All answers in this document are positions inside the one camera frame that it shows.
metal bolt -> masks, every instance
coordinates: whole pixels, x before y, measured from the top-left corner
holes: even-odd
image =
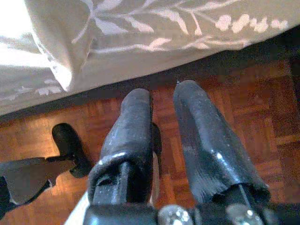
[[[193,225],[189,213],[181,206],[167,205],[158,212],[159,225]]]
[[[243,204],[232,204],[226,209],[229,219],[235,225],[263,225],[259,215]]]

wood parquet tile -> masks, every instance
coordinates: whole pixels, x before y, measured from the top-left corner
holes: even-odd
[[[289,63],[283,60],[236,70],[225,82],[215,77],[198,81],[240,137],[274,202],[300,201],[300,120],[290,73]],[[158,208],[169,203],[195,204],[186,178],[173,90],[174,86],[168,86],[151,91],[153,120],[160,127],[163,145]],[[78,132],[89,160],[96,163],[121,101],[90,101],[1,124],[0,161],[58,155],[51,129],[66,122]],[[54,188],[8,213],[0,223],[61,224],[86,187],[87,178],[75,179],[66,172]]]

wooden floor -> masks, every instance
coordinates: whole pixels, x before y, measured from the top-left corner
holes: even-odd
[[[289,75],[288,62],[278,61],[235,71],[226,78],[199,81],[240,137],[274,202],[300,202],[300,120]],[[161,129],[163,144],[157,207],[168,203],[191,207],[195,202],[185,174],[173,90],[174,86],[152,91],[153,120]],[[121,101],[93,101],[1,124],[0,161],[58,155],[51,129],[66,122],[78,132],[88,158],[96,163]],[[56,187],[8,213],[0,223],[61,224],[86,187],[86,178],[75,179],[66,172],[58,177]]]

fabric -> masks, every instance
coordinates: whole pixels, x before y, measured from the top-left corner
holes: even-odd
[[[241,49],[300,23],[294,0],[24,1],[0,2],[0,114]]]

parquet floor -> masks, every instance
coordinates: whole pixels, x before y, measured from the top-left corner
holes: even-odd
[[[300,202],[300,120],[287,61],[235,71],[226,79],[198,81],[241,138],[274,202]],[[162,134],[162,176],[157,207],[195,203],[188,188],[174,86],[152,91],[153,120]],[[54,125],[71,124],[91,162],[98,161],[105,136],[119,115],[122,99],[88,102],[0,125],[0,161],[58,155],[51,136]],[[87,187],[87,179],[66,172],[57,185],[32,204],[8,213],[1,224],[61,224]]]

